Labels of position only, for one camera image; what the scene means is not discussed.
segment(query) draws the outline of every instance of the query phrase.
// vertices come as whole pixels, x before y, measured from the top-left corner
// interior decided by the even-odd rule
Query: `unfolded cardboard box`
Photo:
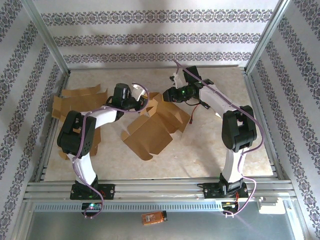
[[[108,90],[98,93],[101,89],[100,84],[94,87],[86,87],[79,89],[64,89],[61,95],[64,98],[54,96],[52,106],[52,117],[64,122],[69,111],[87,112],[97,109],[106,103],[108,99]],[[92,148],[90,155],[95,156],[98,152],[98,144],[101,142],[100,127],[95,129]],[[68,160],[67,155],[60,151],[59,156],[62,159]]]
[[[163,101],[161,93],[151,92],[149,97],[146,109],[121,133],[122,141],[144,161],[151,160],[152,154],[158,155],[173,140],[170,134],[177,130],[183,133],[190,119],[174,103]]]

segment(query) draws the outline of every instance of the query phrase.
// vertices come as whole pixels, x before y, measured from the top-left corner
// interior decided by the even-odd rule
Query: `cardboard box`
[[[101,89],[100,84],[94,87],[86,87],[79,89],[63,89],[62,96],[64,98],[54,96],[52,106],[52,117],[64,122],[68,112],[71,110],[78,112],[87,112],[97,109],[106,103],[108,99],[108,90],[102,93],[98,93]],[[98,152],[98,144],[101,142],[101,130],[100,127],[95,129],[92,148],[90,155],[95,156]],[[62,159],[68,160],[67,155],[59,151],[59,156]]]
[[[122,141],[144,161],[151,160],[151,154],[158,155],[173,140],[170,134],[177,130],[183,133],[190,119],[174,103],[164,102],[161,93],[151,92],[149,96],[146,109],[127,127],[128,132],[121,133]]]

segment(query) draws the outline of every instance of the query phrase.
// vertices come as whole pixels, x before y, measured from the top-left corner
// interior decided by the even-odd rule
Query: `patterned wallpaper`
[[[62,72],[19,0],[0,2],[0,240],[10,239]]]
[[[196,65],[244,67],[277,0],[37,0],[71,69]]]
[[[290,3],[251,77],[310,234],[320,239],[320,7]]]

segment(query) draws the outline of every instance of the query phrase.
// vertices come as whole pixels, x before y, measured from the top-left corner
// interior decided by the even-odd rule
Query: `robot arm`
[[[198,74],[197,67],[191,66],[187,70],[202,79]],[[256,125],[246,115],[228,105],[221,97],[187,72],[183,71],[183,74],[188,85],[179,88],[169,88],[163,93],[163,100],[166,102],[182,103],[195,98],[205,107],[210,106],[213,108],[216,112],[215,114],[222,118],[221,137],[227,151],[225,165],[220,174],[219,186],[220,192],[224,196],[230,195],[242,187],[242,169],[246,157],[243,152],[247,151],[257,138]],[[176,82],[178,78],[174,76],[172,79]],[[228,99],[211,80],[206,79],[204,82]],[[251,116],[254,116],[250,106],[241,106],[240,108]]]
[[[108,123],[113,123],[120,119],[124,113],[117,111],[114,107],[121,110],[135,109],[141,110],[147,101],[141,97],[145,91],[139,85],[133,85],[134,89],[131,92],[127,84],[118,83],[114,88],[114,94],[108,99],[99,111],[94,111],[87,116],[85,120],[84,141],[81,153],[78,158],[75,158],[80,148],[82,130],[80,132],[74,131],[81,129],[84,121],[84,116],[88,112],[70,111],[66,116],[59,136],[57,138],[57,145],[62,148],[62,151],[67,154],[72,161],[74,170],[80,177],[76,176],[75,184],[77,190],[84,194],[91,196],[92,190],[89,189],[83,180],[91,185],[93,188],[98,188],[98,176],[95,173],[90,159],[90,150],[92,147],[95,129]]]

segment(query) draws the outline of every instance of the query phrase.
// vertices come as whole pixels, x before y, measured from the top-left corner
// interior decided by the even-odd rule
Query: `marble tabletop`
[[[74,70],[68,80],[67,89],[94,87],[101,84],[101,91],[108,88],[113,94],[117,83],[132,82],[143,84],[150,92],[163,93],[172,86],[169,80],[175,72],[173,68],[157,69],[116,69],[116,70]],[[198,68],[202,79],[210,79],[238,106],[250,105],[250,99],[244,78],[238,67]],[[194,106],[177,103],[188,114]],[[141,178],[184,178],[218,177],[226,159],[226,147],[221,139],[222,119],[213,109],[197,107],[192,124],[188,124],[184,133],[172,134],[173,141],[149,161],[141,160],[122,142],[122,130],[138,117],[137,113],[125,114],[120,120],[101,127],[101,143],[98,153],[91,157],[93,169],[100,180],[141,179]],[[261,135],[253,143],[257,146]],[[45,181],[69,181],[75,179],[72,164],[60,158],[57,136],[45,174]],[[246,176],[270,176],[272,169],[264,147],[246,156],[243,174]]]

